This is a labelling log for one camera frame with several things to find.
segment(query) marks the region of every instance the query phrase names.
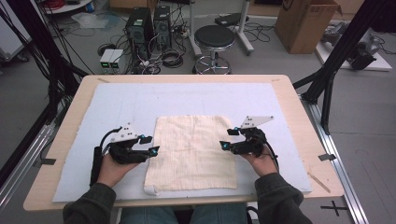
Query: person's left hand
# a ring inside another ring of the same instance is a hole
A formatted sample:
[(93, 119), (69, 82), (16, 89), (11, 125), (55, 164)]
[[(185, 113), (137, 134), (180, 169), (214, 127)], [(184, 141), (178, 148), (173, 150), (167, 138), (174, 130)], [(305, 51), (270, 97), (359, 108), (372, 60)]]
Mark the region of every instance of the person's left hand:
[(124, 178), (126, 173), (134, 169), (138, 164), (140, 163), (119, 164), (111, 158), (110, 154), (106, 154), (103, 157), (97, 183), (113, 188)]

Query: wooden table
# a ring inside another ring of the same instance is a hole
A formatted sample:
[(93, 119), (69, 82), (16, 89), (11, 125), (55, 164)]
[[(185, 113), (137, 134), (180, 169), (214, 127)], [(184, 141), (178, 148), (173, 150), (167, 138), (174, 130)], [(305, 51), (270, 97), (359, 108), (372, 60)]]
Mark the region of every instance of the wooden table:
[[(47, 158), (56, 159), (54, 165), (43, 165), (32, 188), (23, 204), (25, 210), (63, 209), (65, 203), (53, 203), (58, 182), (61, 178), (64, 161), (68, 150), (76, 138), (78, 127), (90, 105), (96, 86), (99, 83), (271, 83), (277, 100), (282, 108), (284, 118), (289, 125), (294, 143), (299, 150), (304, 168), (313, 191), (305, 194), (305, 198), (340, 197), (344, 194), (343, 187), (329, 161), (321, 161), (318, 156), (325, 153), (322, 144), (305, 113), (288, 77), (282, 75), (229, 75), (229, 76), (197, 76), (197, 75), (160, 75), (160, 76), (88, 76), (85, 77), (70, 105)], [(253, 196), (165, 199), (145, 201), (121, 201), (115, 206), (145, 206), (159, 204), (192, 204), (192, 203), (227, 203), (251, 202)]]

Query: stool seat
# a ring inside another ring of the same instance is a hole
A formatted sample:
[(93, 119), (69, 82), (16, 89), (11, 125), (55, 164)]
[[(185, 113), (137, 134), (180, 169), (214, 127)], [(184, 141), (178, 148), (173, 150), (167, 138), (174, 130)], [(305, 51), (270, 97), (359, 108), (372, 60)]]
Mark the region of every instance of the stool seat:
[(227, 49), (234, 42), (233, 31), (219, 25), (207, 25), (195, 32), (195, 43), (203, 49)]

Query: sleeve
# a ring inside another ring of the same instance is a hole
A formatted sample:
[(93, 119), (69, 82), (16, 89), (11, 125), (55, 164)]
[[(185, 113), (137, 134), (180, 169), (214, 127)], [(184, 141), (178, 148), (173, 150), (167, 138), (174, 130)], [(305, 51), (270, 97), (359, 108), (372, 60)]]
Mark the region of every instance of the sleeve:
[(64, 223), (109, 223), (116, 192), (107, 185), (96, 183), (74, 203), (64, 207)]
[(262, 176), (255, 182), (260, 223), (312, 223), (300, 210), (303, 194), (280, 174)]

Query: jeans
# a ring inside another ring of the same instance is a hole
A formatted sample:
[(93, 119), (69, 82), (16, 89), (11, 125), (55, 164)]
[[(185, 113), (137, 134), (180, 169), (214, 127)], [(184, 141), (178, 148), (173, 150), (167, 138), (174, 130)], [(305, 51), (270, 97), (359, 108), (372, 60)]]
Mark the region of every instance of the jeans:
[[(120, 224), (177, 224), (172, 207), (123, 208)], [(191, 224), (246, 224), (245, 203), (219, 203), (197, 205), (191, 216)]]

